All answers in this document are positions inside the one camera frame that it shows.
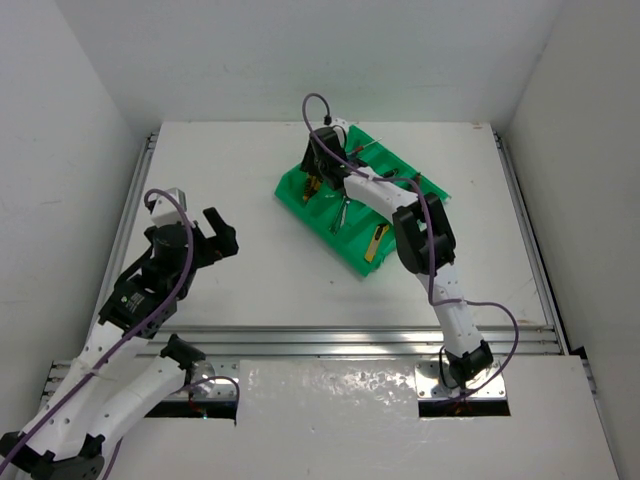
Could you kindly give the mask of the yellow combination pliers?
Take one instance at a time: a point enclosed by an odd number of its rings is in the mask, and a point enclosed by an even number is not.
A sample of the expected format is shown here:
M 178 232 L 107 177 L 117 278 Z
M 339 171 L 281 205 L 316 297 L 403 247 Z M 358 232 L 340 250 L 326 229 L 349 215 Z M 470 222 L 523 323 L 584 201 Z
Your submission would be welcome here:
M 318 193 L 323 184 L 323 181 L 324 179 L 322 176 L 316 176 L 310 173 L 307 174 L 302 196 L 304 204 L 307 204 Z

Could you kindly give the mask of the blue red handle screwdriver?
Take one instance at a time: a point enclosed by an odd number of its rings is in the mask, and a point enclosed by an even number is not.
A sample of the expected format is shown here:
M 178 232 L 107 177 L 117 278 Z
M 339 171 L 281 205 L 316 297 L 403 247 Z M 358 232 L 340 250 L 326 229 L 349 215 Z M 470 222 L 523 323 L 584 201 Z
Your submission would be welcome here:
M 357 156 L 361 152 L 363 152 L 365 149 L 367 149 L 367 148 L 369 148 L 371 146 L 374 146 L 374 145 L 378 144 L 380 141 L 381 141 L 381 139 L 378 138 L 378 139 L 372 140 L 372 141 L 370 141 L 370 142 L 368 142 L 368 143 L 366 143 L 364 145 L 359 145 L 359 146 L 355 147 L 353 150 L 351 150 L 351 151 L 349 151 L 347 153 L 347 159 L 349 161 L 352 161 L 353 159 L 356 159 Z

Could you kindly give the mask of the yellow utility knife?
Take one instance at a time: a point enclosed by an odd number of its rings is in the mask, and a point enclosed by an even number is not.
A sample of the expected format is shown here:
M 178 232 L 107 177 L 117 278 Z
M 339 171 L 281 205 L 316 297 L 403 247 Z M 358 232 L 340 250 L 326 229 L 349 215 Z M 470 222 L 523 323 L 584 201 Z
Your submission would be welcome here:
M 365 254 L 364 254 L 364 259 L 368 263 L 372 263 L 373 260 L 375 259 L 380 243 L 383 237 L 386 235 L 389 228 L 390 226 L 386 223 L 380 223 L 376 226 L 374 233 L 370 239 L 367 250 L 365 251 Z

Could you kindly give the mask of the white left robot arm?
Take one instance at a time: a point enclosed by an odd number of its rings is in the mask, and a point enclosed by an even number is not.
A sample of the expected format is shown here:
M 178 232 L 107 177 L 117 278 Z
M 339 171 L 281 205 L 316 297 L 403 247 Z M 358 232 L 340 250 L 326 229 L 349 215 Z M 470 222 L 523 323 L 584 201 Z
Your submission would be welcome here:
M 119 377 L 177 311 L 198 269 L 237 254 L 235 229 L 215 208 L 203 212 L 214 234 L 178 213 L 154 215 L 148 249 L 117 278 L 81 353 L 38 414 L 1 438 L 1 455 L 34 479 L 97 479 L 107 455 L 166 397 L 205 399 L 218 380 L 205 354 L 178 335 L 151 364 L 116 390 Z

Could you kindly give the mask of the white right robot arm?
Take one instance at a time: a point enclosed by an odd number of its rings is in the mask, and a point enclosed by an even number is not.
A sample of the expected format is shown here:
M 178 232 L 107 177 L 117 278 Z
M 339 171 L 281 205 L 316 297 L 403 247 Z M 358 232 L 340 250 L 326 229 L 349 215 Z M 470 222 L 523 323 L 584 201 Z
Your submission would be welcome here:
M 420 281 L 436 313 L 449 375 L 464 388 L 493 363 L 493 354 L 458 283 L 456 240 L 443 203 L 437 195 L 422 192 L 410 178 L 384 177 L 364 162 L 349 162 L 345 143 L 337 126 L 312 130 L 301 168 L 392 224 L 398 257 Z

